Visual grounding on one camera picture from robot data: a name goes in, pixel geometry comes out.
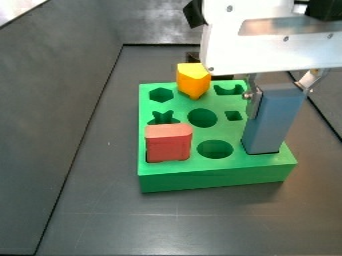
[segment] red cube block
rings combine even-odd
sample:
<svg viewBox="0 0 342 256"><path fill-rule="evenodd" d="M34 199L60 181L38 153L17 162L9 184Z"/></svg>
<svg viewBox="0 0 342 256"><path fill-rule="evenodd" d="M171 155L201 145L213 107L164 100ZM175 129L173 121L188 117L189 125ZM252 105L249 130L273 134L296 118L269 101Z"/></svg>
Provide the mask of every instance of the red cube block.
<svg viewBox="0 0 342 256"><path fill-rule="evenodd" d="M144 137L148 163L188 159L191 125L184 123L148 125Z"/></svg>

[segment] circular hole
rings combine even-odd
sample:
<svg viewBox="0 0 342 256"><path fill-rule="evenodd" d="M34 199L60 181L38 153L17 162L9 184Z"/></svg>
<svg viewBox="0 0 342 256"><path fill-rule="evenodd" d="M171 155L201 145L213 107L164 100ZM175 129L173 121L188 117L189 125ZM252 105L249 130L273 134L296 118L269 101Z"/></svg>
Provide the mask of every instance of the circular hole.
<svg viewBox="0 0 342 256"><path fill-rule="evenodd" d="M189 111L187 119L192 125L200 128L208 128L217 122L215 113L204 108L197 108Z"/></svg>
<svg viewBox="0 0 342 256"><path fill-rule="evenodd" d="M228 157L232 151L232 146L223 140L207 140L197 145L197 153L211 159Z"/></svg>

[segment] star-shaped hole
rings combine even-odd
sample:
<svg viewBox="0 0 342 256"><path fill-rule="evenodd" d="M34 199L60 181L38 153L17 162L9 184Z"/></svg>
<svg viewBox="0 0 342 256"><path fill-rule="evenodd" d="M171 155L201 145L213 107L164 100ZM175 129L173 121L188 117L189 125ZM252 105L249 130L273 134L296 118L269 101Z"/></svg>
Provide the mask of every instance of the star-shaped hole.
<svg viewBox="0 0 342 256"><path fill-rule="evenodd" d="M180 123L177 119L172 117L173 111L168 110L165 113L160 113L157 111L152 112L153 119L146 124L176 124Z"/></svg>

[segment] yellow pentagon block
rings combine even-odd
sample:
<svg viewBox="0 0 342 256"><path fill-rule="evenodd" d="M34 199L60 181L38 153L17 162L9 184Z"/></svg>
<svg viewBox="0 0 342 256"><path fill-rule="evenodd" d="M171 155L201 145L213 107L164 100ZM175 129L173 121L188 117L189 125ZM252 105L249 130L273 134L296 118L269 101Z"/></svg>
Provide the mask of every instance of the yellow pentagon block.
<svg viewBox="0 0 342 256"><path fill-rule="evenodd" d="M208 90L211 75L200 63L179 63L176 67L177 90L196 100Z"/></svg>

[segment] dark gray surface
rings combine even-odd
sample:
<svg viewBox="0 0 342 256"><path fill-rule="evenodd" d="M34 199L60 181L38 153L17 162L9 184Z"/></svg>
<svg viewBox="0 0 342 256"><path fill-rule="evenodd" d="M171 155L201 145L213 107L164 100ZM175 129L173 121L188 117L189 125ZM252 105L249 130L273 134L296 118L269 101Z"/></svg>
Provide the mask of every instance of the dark gray surface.
<svg viewBox="0 0 342 256"><path fill-rule="evenodd" d="M101 0L113 30L128 44L199 44L201 27L189 29L189 0Z"/></svg>
<svg viewBox="0 0 342 256"><path fill-rule="evenodd" d="M0 254L32 254L121 48L92 0L0 30Z"/></svg>
<svg viewBox="0 0 342 256"><path fill-rule="evenodd" d="M342 144L304 102L284 183L140 194L137 85L175 81L185 47L124 47L38 255L342 254Z"/></svg>
<svg viewBox="0 0 342 256"><path fill-rule="evenodd" d="M342 139L342 69L331 69L309 94L316 108Z"/></svg>

